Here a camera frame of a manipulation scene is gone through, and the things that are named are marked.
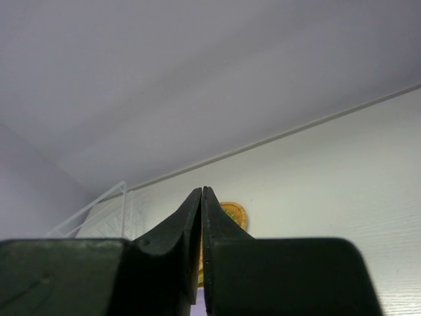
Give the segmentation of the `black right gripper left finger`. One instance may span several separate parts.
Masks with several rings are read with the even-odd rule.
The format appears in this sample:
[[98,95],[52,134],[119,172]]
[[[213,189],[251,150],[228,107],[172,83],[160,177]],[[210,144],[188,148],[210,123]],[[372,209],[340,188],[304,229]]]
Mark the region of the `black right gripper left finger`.
[[188,315],[196,302],[201,190],[136,238],[1,242],[2,315]]

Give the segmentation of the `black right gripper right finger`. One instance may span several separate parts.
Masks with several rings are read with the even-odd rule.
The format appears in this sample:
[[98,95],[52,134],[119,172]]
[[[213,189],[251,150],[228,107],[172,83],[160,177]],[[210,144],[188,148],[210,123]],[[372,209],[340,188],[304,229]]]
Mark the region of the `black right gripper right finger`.
[[364,259],[342,238],[256,239],[202,195],[209,315],[381,315]]

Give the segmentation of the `woven bamboo square plate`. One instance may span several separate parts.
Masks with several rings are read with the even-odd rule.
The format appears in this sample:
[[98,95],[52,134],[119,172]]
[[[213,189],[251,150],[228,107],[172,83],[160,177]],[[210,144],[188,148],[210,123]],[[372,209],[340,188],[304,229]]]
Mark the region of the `woven bamboo square plate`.
[[248,218],[245,209],[233,201],[220,202],[222,210],[243,230],[247,229]]

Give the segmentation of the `small woven bamboo plate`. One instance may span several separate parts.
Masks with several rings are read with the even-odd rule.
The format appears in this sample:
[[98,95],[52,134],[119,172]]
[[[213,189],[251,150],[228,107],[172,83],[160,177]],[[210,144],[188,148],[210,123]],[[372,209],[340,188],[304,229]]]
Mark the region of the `small woven bamboo plate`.
[[231,205],[221,205],[223,211],[231,220],[233,220],[235,223],[237,223],[239,226],[243,226],[243,213],[241,210],[239,210],[236,206]]

